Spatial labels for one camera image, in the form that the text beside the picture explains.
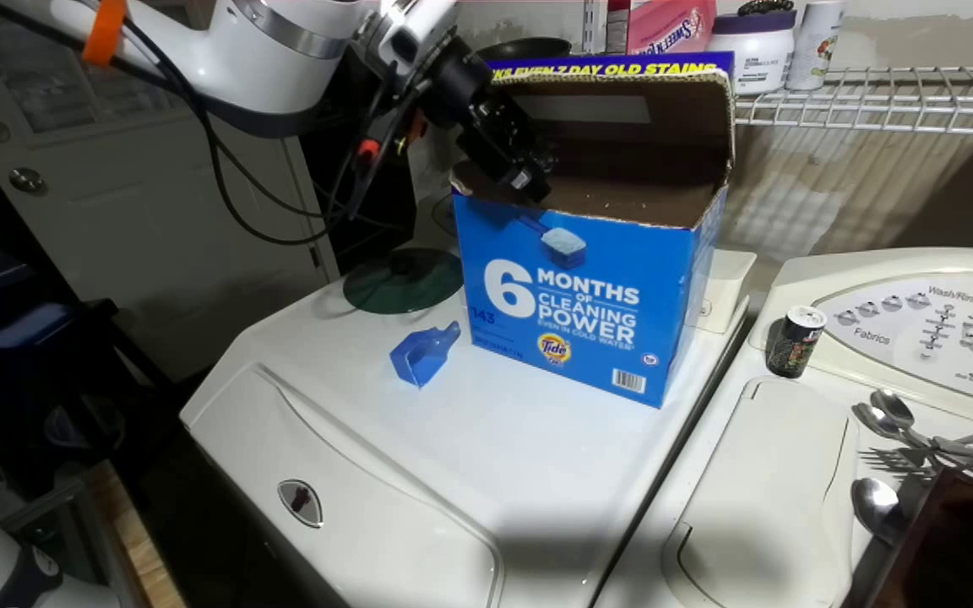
white washing machine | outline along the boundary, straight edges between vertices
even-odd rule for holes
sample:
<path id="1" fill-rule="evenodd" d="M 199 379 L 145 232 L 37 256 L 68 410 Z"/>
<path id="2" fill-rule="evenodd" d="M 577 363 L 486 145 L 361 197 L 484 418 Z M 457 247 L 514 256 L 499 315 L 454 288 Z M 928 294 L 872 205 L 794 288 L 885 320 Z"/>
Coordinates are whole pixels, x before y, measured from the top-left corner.
<path id="1" fill-rule="evenodd" d="M 794 305 L 831 320 L 792 383 L 764 343 Z M 973 432 L 973 251 L 792 261 L 599 604 L 840 604 L 868 545 L 849 488 L 897 484 L 866 455 L 888 443 L 852 418 L 876 390 L 922 432 Z"/>
<path id="2" fill-rule="evenodd" d="M 349 604 L 588 604 L 731 348 L 750 253 L 716 253 L 662 410 L 474 348 L 411 390 L 389 352 L 461 320 L 353 310 L 341 283 L 252 324 L 183 422 Z"/>

robotic arm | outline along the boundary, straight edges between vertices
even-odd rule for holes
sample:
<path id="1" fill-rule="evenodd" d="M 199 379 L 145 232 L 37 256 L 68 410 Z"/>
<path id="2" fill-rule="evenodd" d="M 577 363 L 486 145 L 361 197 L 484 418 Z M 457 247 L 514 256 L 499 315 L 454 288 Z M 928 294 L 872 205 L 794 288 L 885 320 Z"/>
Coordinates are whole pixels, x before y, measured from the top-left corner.
<path id="1" fill-rule="evenodd" d="M 0 7 L 83 41 L 97 0 Z M 215 0 L 210 32 L 188 32 L 143 0 L 127 0 L 127 18 L 245 133 L 296 134 L 353 46 L 386 86 L 364 134 L 375 153 L 386 155 L 389 134 L 422 113 L 440 129 L 461 129 L 461 148 L 493 184 L 547 197 L 534 129 L 507 96 L 490 92 L 486 65 L 457 37 L 457 0 Z M 120 59 L 143 70 L 159 65 L 131 33 Z"/>

shelf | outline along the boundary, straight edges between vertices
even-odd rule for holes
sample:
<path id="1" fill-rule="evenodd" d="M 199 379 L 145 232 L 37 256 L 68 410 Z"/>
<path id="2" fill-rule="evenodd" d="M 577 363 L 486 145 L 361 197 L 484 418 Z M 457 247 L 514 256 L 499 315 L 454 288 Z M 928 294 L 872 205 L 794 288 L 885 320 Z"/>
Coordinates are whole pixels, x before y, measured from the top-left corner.
<path id="1" fill-rule="evenodd" d="M 836 70 L 822 92 L 738 97 L 738 126 L 973 134 L 973 69 Z"/>

cardboard package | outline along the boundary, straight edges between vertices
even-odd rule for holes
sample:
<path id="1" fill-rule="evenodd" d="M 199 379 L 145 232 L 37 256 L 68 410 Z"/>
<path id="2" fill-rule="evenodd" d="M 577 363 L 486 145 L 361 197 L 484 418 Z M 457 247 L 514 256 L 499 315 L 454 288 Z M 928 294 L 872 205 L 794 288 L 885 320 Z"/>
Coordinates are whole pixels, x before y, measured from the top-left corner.
<path id="1" fill-rule="evenodd" d="M 734 158 L 731 54 L 498 65 L 553 145 L 543 205 L 454 172 L 479 348 L 662 406 Z"/>
<path id="2" fill-rule="evenodd" d="M 705 52 L 716 0 L 608 0 L 608 54 Z"/>

wire shelf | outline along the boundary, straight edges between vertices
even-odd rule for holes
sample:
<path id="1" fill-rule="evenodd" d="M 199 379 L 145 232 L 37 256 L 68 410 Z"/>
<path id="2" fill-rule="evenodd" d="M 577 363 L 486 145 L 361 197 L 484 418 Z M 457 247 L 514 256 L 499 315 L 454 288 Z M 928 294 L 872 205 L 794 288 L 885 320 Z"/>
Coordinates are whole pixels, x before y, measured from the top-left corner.
<path id="1" fill-rule="evenodd" d="M 738 126 L 973 134 L 973 69 L 836 70 L 822 92 L 738 97 Z"/>

